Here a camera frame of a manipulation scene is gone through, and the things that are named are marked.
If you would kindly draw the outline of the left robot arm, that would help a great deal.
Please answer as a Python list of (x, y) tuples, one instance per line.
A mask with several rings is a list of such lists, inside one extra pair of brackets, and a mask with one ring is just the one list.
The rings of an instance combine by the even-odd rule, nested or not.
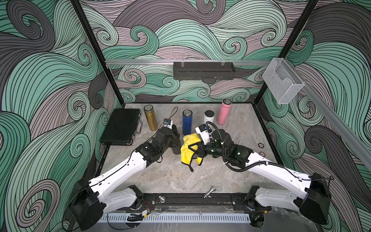
[(163, 126), (154, 138), (135, 148), (131, 155), (109, 170), (90, 180), (80, 179), (73, 187), (67, 207), (81, 231), (95, 225), (99, 219), (118, 208), (140, 207), (143, 194), (129, 186), (116, 194), (113, 191), (134, 174), (157, 162), (169, 148), (180, 154), (180, 134), (176, 125)]

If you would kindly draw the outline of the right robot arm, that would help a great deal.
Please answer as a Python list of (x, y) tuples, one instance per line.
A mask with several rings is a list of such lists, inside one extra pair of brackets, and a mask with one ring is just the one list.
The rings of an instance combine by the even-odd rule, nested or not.
[(284, 190), (253, 187), (247, 195), (251, 207), (279, 207), (300, 212), (314, 223), (325, 225), (331, 201), (328, 181), (321, 174), (311, 175), (291, 170), (275, 163), (252, 149), (235, 144), (224, 130), (198, 132), (201, 138), (197, 154), (200, 158), (208, 155), (221, 157), (232, 171), (252, 172), (261, 175)]

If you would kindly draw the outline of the black thermos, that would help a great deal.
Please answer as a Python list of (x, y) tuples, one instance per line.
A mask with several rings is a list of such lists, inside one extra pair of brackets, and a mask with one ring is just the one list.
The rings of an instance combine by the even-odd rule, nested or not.
[(181, 144), (178, 144), (176, 147), (172, 148), (172, 152), (175, 155), (180, 155), (181, 154)]

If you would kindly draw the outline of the yellow cleaning cloth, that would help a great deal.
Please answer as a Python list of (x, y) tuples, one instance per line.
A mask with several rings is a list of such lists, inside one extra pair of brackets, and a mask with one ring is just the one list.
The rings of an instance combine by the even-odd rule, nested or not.
[(203, 162), (203, 158), (198, 157), (198, 155), (194, 151), (189, 149), (188, 146), (192, 144), (196, 144), (192, 146), (191, 148), (193, 150), (197, 150), (198, 149), (197, 143), (201, 142), (201, 139), (198, 137), (196, 133), (194, 133), (194, 134), (184, 136), (183, 140), (184, 140), (184, 144), (181, 147), (181, 163), (188, 166), (190, 171), (193, 172), (194, 169), (191, 167), (192, 161), (195, 160), (196, 164), (198, 166), (201, 166)]

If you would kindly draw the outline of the pink thermos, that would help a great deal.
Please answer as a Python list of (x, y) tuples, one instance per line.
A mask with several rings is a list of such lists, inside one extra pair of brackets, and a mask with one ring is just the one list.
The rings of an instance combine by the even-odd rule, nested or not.
[(219, 125), (224, 125), (227, 121), (227, 117), (232, 105), (232, 101), (230, 99), (224, 99), (221, 103), (221, 108), (218, 114), (217, 123)]

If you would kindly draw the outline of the gold thermos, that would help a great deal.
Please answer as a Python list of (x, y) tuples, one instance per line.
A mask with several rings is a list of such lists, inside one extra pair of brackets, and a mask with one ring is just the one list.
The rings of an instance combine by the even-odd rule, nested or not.
[(145, 105), (144, 113), (145, 113), (150, 130), (156, 131), (158, 129), (158, 124), (157, 124), (157, 119), (156, 119), (153, 105), (150, 105), (150, 104)]

